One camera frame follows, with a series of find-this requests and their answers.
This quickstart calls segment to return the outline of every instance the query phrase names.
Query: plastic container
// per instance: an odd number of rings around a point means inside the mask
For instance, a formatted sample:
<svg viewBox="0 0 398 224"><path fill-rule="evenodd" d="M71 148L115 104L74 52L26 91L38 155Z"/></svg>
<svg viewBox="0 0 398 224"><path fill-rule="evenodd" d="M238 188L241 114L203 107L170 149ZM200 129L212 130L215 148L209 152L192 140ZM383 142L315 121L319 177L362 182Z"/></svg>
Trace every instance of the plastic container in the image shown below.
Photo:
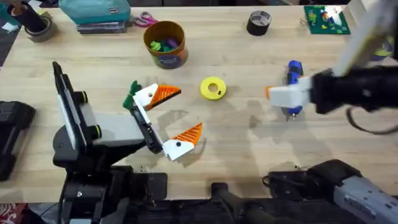
<svg viewBox="0 0 398 224"><path fill-rule="evenodd" d="M157 52L150 48L152 41L160 42L172 38L178 43L178 47L168 52ZM178 68L188 58L188 50L185 46L183 29L175 22L160 21L152 24L145 30L144 43L156 65L164 69Z"/></svg>

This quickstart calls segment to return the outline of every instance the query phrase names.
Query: blue clamp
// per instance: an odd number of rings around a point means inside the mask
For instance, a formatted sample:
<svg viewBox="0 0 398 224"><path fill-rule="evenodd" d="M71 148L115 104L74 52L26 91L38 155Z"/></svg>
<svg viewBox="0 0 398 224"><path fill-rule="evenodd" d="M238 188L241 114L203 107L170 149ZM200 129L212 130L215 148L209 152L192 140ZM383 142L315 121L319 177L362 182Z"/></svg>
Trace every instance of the blue clamp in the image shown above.
<svg viewBox="0 0 398 224"><path fill-rule="evenodd" d="M287 73L287 84L293 85L299 82L299 78L303 76L303 67L301 62L296 60L291 60L288 65L289 71ZM293 119L298 115L301 110L303 109L302 106L298 106L295 108L288 108L287 112Z"/></svg>

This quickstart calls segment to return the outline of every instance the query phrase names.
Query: scissors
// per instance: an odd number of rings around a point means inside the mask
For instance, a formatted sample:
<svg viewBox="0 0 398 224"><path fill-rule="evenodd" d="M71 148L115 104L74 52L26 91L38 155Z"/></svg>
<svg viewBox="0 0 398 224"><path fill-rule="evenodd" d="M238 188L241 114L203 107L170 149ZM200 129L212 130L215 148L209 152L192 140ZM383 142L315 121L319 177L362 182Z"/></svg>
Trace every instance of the scissors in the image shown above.
<svg viewBox="0 0 398 224"><path fill-rule="evenodd" d="M134 18L134 23L135 25L139 27L149 27L150 25L158 22L155 18L152 17L152 15L144 11L140 14L140 17L135 17Z"/></svg>

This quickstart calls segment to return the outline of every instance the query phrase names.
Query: teal box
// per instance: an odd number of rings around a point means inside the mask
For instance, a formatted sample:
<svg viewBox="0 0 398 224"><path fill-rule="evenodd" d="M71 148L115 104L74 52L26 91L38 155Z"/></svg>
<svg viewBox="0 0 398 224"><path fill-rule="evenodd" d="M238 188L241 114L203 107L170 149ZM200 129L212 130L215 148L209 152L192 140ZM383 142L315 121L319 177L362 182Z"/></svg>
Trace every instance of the teal box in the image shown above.
<svg viewBox="0 0 398 224"><path fill-rule="evenodd" d="M131 11L127 0L60 0L58 4L76 24L126 21Z"/></svg>

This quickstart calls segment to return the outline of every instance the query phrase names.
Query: wooden table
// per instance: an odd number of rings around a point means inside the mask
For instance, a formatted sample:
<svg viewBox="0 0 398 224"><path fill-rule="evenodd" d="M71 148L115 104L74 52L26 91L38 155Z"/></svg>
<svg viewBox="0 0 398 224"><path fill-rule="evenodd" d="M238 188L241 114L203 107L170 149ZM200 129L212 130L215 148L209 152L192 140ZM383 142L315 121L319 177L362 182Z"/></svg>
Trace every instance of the wooden table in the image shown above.
<svg viewBox="0 0 398 224"><path fill-rule="evenodd" d="M272 16L267 34L246 32L250 12ZM58 61L75 90L85 90L95 111L128 114L122 108L133 79L179 86L182 94L149 112L160 135L174 136L203 122L197 148L178 162L146 148L119 164L136 170L166 172L169 198L208 197L212 182L230 183L245 197L268 196L261 177L270 170L306 168L327 159L341 159L391 194L398 194L398 148L394 136L380 137L352 128L343 109L327 116L305 107L296 121L286 122L280 108L264 96L266 85L280 85L290 60L303 63L306 75L333 65L348 36L311 35L300 24L302 6L135 8L159 20L178 22L185 30L190 55L175 70L154 65L144 47L143 28L127 34L80 35L59 9L50 9L60 32L34 44L22 30L0 73L0 98L37 109L12 179L0 184L0 202L55 202L65 171L52 164L52 138L63 124L56 103L51 62ZM205 77L222 78L227 94L204 99L199 86ZM357 113L368 128L385 128L396 112Z"/></svg>

